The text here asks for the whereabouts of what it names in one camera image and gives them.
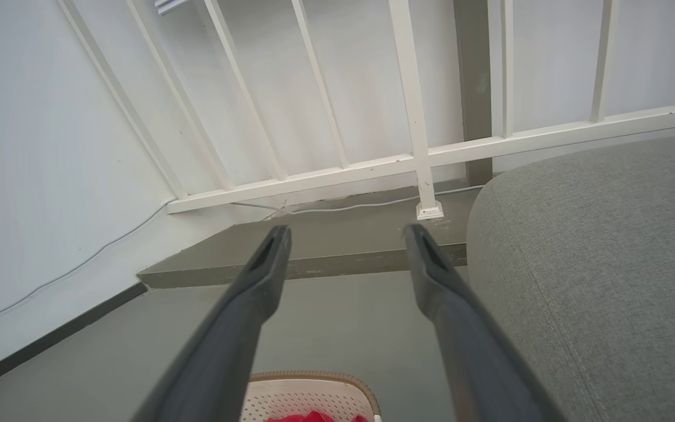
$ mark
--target brown basket rim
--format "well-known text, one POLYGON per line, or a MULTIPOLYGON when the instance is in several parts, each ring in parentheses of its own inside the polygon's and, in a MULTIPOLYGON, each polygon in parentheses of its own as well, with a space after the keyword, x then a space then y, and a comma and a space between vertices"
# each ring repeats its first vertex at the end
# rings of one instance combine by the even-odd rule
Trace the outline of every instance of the brown basket rim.
POLYGON ((327 381, 336 381, 336 382, 345 382, 345 384, 353 385, 353 387, 361 390, 362 393, 368 398, 369 404, 371 405, 371 411, 374 414, 380 414, 380 403, 377 401, 374 393, 371 392, 371 389, 364 384, 363 381, 357 379, 354 376, 349 376, 348 374, 343 374, 341 372, 329 372, 329 371, 270 371, 270 372, 257 372, 256 374, 251 375, 249 382, 257 381, 271 381, 277 379, 316 379, 316 380, 327 380, 327 381))

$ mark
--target railing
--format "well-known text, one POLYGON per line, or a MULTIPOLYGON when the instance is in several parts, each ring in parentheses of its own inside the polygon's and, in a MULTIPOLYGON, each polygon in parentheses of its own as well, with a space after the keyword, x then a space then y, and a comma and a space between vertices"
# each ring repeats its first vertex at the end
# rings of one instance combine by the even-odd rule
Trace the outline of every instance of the railing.
POLYGON ((503 65, 503 98, 502 136, 475 139, 474 141, 457 142, 457 144, 429 148, 424 110, 421 101, 421 84, 418 78, 418 62, 415 56, 413 41, 413 27, 410 19, 409 0, 388 0, 396 40, 397 61, 400 67, 401 82, 405 98, 405 112, 407 112, 410 126, 412 154, 401 154, 379 158, 370 161, 350 163, 346 157, 343 140, 340 136, 338 122, 332 110, 332 102, 326 88, 322 72, 319 70, 319 61, 314 52, 313 43, 309 35, 309 24, 302 0, 292 0, 295 15, 300 27, 311 69, 316 79, 319 94, 322 98, 325 112, 329 117, 332 138, 340 158, 339 168, 327 168, 309 173, 288 175, 278 156, 278 149, 273 143, 270 131, 257 102, 249 91, 246 80, 238 64, 236 46, 233 43, 230 31, 226 24, 217 0, 204 0, 207 10, 217 30, 217 34, 225 49, 226 55, 238 80, 244 99, 246 100, 255 126, 259 132, 262 152, 266 155, 270 174, 273 179, 254 182, 244 185, 233 185, 230 175, 222 165, 220 157, 210 141, 209 134, 204 130, 199 117, 192 107, 178 76, 174 72, 168 56, 163 51, 161 43, 152 34, 150 27, 144 21, 142 14, 137 10, 140 0, 126 0, 132 11, 137 26, 142 32, 145 42, 152 51, 165 80, 179 103, 180 109, 187 118, 189 125, 195 132, 195 141, 204 151, 204 160, 212 168, 217 182, 222 189, 188 195, 180 183, 174 170, 163 157, 161 150, 153 140, 150 132, 129 101, 128 96, 121 88, 110 65, 97 46, 88 27, 83 21, 80 12, 73 0, 59 0, 62 10, 67 15, 74 31, 85 47, 91 61, 109 87, 114 98, 120 105, 126 118, 131 123, 137 136, 141 139, 150 156, 155 161, 161 173, 177 200, 167 206, 168 213, 180 213, 191 209, 216 206, 225 203, 264 198, 271 195, 281 195, 298 190, 314 189, 346 182, 373 179, 393 174, 415 171, 418 179, 420 204, 417 207, 419 219, 433 219, 442 216, 442 208, 434 198, 434 184, 431 168, 434 166, 463 163, 481 158, 508 155, 517 152, 526 152, 549 147, 559 147, 578 142, 594 141, 619 137, 629 134, 639 134, 649 131, 675 128, 675 106, 643 110, 632 113, 605 116, 606 69, 611 59, 611 43, 615 26, 615 10, 613 0, 604 0, 602 24, 599 38, 598 63, 595 72, 595 88, 592 99, 592 113, 589 121, 574 122, 565 125, 556 125, 530 131, 514 132, 514 37, 513 37, 513 0, 501 0, 501 28, 502 28, 502 65, 503 65))

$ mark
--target gray fabric upholstery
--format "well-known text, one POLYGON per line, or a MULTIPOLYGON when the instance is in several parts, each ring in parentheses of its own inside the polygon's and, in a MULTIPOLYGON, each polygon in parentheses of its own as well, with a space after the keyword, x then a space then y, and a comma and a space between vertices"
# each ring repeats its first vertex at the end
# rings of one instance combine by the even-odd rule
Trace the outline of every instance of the gray fabric upholstery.
POLYGON ((675 138, 504 173, 469 283, 570 420, 675 420, 675 138))

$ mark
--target red fabric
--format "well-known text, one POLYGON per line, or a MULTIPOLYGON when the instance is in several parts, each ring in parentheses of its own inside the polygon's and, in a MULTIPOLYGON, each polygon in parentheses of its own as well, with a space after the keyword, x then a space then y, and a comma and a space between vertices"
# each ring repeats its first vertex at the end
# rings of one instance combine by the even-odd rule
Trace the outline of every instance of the red fabric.
MULTIPOLYGON (((334 422, 331 417, 326 414, 319 413, 318 411, 312 411, 306 417, 303 417, 300 414, 294 414, 284 419, 273 419, 272 417, 267 420, 267 422, 334 422)), ((368 422, 365 417, 362 415, 357 415, 354 417, 353 422, 368 422)))

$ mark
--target white wall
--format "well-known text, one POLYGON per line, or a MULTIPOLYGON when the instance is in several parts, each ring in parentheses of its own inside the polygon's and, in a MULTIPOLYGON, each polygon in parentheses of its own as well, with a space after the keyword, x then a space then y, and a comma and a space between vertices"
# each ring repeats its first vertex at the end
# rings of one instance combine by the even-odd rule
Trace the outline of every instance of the white wall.
MULTIPOLYGON (((206 14, 185 5, 161 18, 151 0, 145 6, 227 170, 238 183, 265 179, 248 111, 206 14)), ((77 7, 187 188, 215 189, 126 4, 77 0, 77 7)), ((334 166, 289 2, 225 1, 221 7, 287 169, 334 166)), ((386 2, 307 0, 306 8, 349 158, 409 152, 386 2)), ((429 141, 460 141, 452 1, 412 2, 412 13, 429 141)), ((461 177, 462 168, 437 174, 461 177)), ((263 201, 299 203, 414 182, 409 173, 263 201)), ((56 0, 0 0, 0 309, 78 265, 171 197, 56 0)), ((0 315, 0 360, 133 285, 143 267, 267 214, 236 206, 160 214, 81 270, 0 315)))
MULTIPOLYGON (((621 0, 607 72, 607 115, 675 105, 675 0, 621 0)), ((491 13, 492 128, 502 133, 499 0, 491 13)), ((514 130, 589 119, 603 0, 514 2, 514 130)), ((675 129, 495 157, 495 173, 582 149, 674 136, 675 129)))

